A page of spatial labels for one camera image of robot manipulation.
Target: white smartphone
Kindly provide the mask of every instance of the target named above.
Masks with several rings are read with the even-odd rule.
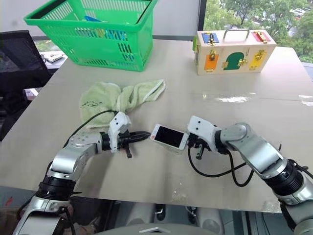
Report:
[[[157,124],[150,135],[153,141],[164,145],[183,150],[186,146],[189,134],[170,129],[168,127]]]

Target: green foliage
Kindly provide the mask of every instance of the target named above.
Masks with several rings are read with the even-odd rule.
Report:
[[[35,41],[35,46],[39,52],[61,50],[51,40]]]
[[[204,30],[224,30],[227,25],[239,24],[232,10],[226,10],[219,0],[207,0],[204,19]]]
[[[297,25],[295,15],[290,10],[301,8],[305,4],[306,0],[263,0],[261,25],[275,40],[286,37],[290,29]]]
[[[227,10],[233,10],[235,16],[240,18],[237,27],[243,28],[243,24],[249,17],[258,13],[261,7],[260,0],[222,0]]]
[[[300,20],[297,33],[277,41],[279,46],[292,47],[300,60],[313,63],[313,10],[306,12]]]
[[[227,27],[266,29],[278,46],[292,47],[301,61],[313,63],[313,10],[300,21],[292,9],[308,5],[309,0],[207,0],[205,30]],[[260,25],[252,21],[258,18]],[[289,36],[291,28],[297,33]]]

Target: black office chair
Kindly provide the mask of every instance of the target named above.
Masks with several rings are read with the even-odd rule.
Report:
[[[43,87],[51,76],[28,30],[0,33],[0,114],[7,115],[0,141],[29,105],[23,89]]]

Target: table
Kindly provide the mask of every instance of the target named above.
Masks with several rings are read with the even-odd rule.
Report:
[[[291,48],[277,47],[261,73],[197,76],[191,42],[155,40],[144,72],[78,66],[66,60],[13,126],[0,146],[0,185],[36,190],[47,164],[81,124],[79,99],[97,81],[121,87],[165,79],[155,102],[129,113],[130,131],[152,131],[156,123],[186,130],[192,115],[219,127],[248,122],[282,154],[313,168],[313,84]],[[279,203],[254,176],[238,188],[231,175],[204,178],[193,171],[187,151],[170,151],[151,140],[125,151],[94,157],[76,186],[81,196],[189,205],[221,209],[278,212]],[[234,155],[235,165],[242,163]],[[226,155],[206,151],[196,166],[207,173],[229,169]],[[247,178],[245,166],[236,175]]]

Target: wooden toy box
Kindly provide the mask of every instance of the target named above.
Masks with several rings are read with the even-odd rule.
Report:
[[[260,72],[276,47],[265,30],[198,31],[194,40],[198,75]]]

